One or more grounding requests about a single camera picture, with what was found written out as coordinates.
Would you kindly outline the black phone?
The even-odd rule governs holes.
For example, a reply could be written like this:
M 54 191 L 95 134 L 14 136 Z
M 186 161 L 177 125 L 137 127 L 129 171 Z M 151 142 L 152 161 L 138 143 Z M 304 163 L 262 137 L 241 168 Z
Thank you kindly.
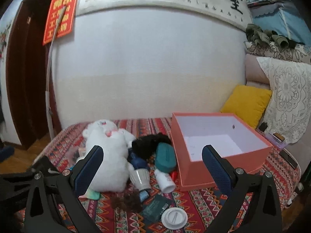
M 294 160 L 294 158 L 292 158 L 292 156 L 285 149 L 282 149 L 279 154 L 281 155 L 281 157 L 283 157 L 285 161 L 287 161 L 290 164 L 290 166 L 293 169 L 297 168 L 298 163 Z

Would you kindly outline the round white lid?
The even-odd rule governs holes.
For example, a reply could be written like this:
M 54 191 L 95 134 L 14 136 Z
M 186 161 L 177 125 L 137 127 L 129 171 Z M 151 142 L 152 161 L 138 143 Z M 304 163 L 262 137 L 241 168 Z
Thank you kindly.
M 172 207 L 164 211 L 161 222 L 167 229 L 181 229 L 188 222 L 188 215 L 183 209 Z

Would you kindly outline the green clothes pile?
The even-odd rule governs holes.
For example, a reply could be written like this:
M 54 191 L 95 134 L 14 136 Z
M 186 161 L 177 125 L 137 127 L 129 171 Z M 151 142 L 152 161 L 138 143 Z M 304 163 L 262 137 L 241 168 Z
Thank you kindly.
M 303 42 L 297 42 L 283 35 L 279 35 L 274 30 L 262 30 L 255 24 L 248 24 L 245 33 L 249 42 L 260 46 L 269 46 L 273 42 L 281 49 L 294 49 L 296 45 L 305 45 Z

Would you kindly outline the mint green small item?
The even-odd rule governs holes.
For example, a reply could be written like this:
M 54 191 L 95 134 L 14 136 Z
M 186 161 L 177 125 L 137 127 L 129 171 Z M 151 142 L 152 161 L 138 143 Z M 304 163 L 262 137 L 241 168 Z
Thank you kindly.
M 79 196 L 79 199 L 90 199 L 90 200 L 99 200 L 100 192 L 94 191 L 90 188 L 87 189 L 85 194 Z

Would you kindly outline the purple book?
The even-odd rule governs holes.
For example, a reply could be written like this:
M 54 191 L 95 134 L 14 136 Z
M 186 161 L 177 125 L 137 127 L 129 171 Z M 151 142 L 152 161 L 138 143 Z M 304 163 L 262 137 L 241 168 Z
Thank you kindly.
M 271 144 L 278 147 L 279 149 L 283 149 L 287 145 L 285 140 L 281 141 L 279 138 L 271 133 L 266 133 L 265 137 Z

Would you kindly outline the small black box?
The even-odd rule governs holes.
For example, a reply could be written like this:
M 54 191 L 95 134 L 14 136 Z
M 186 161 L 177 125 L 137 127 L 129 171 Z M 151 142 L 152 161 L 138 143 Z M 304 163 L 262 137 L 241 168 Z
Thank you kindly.
M 267 127 L 268 127 L 267 123 L 266 123 L 266 122 L 262 122 L 262 123 L 260 124 L 260 126 L 259 126 L 258 129 L 259 129 L 261 132 L 264 132 L 264 131 L 267 129 Z

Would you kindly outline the white plastic bottle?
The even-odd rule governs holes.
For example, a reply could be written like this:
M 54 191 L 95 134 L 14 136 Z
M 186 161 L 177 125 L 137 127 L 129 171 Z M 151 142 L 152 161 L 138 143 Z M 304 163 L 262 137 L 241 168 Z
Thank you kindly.
M 176 184 L 168 173 L 164 173 L 158 169 L 155 170 L 155 179 L 162 193 L 169 194 L 176 188 Z

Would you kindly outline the white lace sofa cover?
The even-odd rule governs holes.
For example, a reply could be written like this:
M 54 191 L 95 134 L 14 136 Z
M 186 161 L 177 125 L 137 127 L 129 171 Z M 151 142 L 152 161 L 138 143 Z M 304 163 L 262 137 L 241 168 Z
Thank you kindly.
M 298 142 L 310 119 L 310 64 L 257 57 L 272 96 L 263 122 L 266 132 L 279 133 L 287 144 Z

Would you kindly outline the dark brown wooden door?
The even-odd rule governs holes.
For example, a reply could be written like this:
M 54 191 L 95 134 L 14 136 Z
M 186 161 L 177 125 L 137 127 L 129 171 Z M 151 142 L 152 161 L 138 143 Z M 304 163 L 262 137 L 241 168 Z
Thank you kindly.
M 20 149 L 48 132 L 45 87 L 48 46 L 43 45 L 51 0 L 22 0 L 9 34 L 6 91 Z

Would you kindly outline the black fuzzy cloth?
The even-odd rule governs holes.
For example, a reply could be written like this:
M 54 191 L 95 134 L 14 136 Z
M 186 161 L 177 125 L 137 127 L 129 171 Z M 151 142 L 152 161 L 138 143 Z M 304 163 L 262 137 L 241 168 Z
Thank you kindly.
M 141 159 L 148 161 L 156 153 L 160 143 L 172 145 L 171 139 L 163 133 L 141 136 L 132 142 L 132 151 Z

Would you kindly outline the teal zip pouch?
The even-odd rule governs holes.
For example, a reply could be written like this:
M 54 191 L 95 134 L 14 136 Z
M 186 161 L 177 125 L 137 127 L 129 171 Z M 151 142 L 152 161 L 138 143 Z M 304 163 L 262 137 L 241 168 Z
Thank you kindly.
M 159 143 L 155 155 L 155 166 L 158 170 L 168 174 L 175 170 L 176 155 L 170 144 Z

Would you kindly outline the dark green card box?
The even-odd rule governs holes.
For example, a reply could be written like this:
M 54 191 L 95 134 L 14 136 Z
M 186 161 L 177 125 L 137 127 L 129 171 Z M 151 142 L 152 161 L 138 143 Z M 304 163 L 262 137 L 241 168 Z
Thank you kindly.
M 172 200 L 161 196 L 155 195 L 151 203 L 149 203 L 141 212 L 144 219 L 149 222 L 156 223 L 160 220 L 160 217 L 172 204 Z

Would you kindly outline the large white plush toy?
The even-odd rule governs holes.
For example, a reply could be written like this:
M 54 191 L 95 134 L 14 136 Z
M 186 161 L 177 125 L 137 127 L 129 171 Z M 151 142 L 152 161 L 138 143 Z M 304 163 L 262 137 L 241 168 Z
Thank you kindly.
M 103 161 L 89 188 L 97 192 L 123 192 L 133 166 L 128 162 L 128 142 L 122 129 L 111 131 L 110 136 L 101 128 L 85 129 L 85 153 L 93 146 L 103 149 Z

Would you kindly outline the yellow cushion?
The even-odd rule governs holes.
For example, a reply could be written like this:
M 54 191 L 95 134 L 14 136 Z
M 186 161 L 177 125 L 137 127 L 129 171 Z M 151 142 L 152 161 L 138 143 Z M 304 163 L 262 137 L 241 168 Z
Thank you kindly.
M 237 85 L 220 112 L 235 114 L 255 129 L 270 102 L 271 96 L 271 90 Z

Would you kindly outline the red patterned bed cover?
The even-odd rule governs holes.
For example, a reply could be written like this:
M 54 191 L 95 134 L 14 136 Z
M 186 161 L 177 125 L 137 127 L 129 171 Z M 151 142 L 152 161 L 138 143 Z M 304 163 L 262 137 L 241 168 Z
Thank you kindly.
M 136 137 L 156 133 L 169 135 L 171 129 L 169 117 L 124 119 L 116 120 L 115 123 Z M 77 123 L 63 129 L 41 154 L 47 156 L 59 171 L 72 168 L 79 155 L 78 149 L 85 146 L 82 131 L 86 126 L 87 123 Z M 280 206 L 284 208 L 299 183 L 301 169 L 293 168 L 279 152 L 279 148 L 272 148 L 259 173 L 269 171 L 273 174 Z M 161 222 L 150 223 L 141 214 L 113 209 L 111 198 L 114 196 L 114 192 L 105 192 L 100 195 L 99 200 L 81 200 L 83 207 L 102 232 L 169 232 Z M 227 199 L 216 187 L 192 191 L 176 189 L 165 197 L 172 201 L 173 207 L 183 209 L 188 215 L 188 221 L 180 232 L 204 232 Z

